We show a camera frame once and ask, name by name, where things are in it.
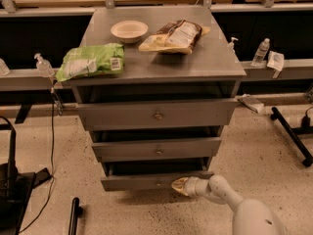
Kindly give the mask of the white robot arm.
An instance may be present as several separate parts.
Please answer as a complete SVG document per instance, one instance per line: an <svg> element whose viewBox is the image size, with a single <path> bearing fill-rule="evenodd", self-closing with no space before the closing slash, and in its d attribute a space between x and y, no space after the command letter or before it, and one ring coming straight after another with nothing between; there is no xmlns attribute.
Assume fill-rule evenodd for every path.
<svg viewBox="0 0 313 235"><path fill-rule="evenodd" d="M227 204L233 211L232 235L288 235L285 225L263 202L244 199L220 176L209 179L182 177L171 187L188 197L204 197L216 204Z"/></svg>

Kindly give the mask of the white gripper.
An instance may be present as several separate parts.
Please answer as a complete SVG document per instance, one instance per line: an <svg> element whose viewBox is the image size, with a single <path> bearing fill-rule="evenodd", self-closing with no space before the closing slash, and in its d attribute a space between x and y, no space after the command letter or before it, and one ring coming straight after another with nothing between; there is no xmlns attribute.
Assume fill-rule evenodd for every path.
<svg viewBox="0 0 313 235"><path fill-rule="evenodd" d="M207 199L211 197L211 190L209 187L208 179L201 179L198 177L181 177L175 179L171 183L171 186L172 189L175 190L177 193L187 197L204 197Z"/></svg>

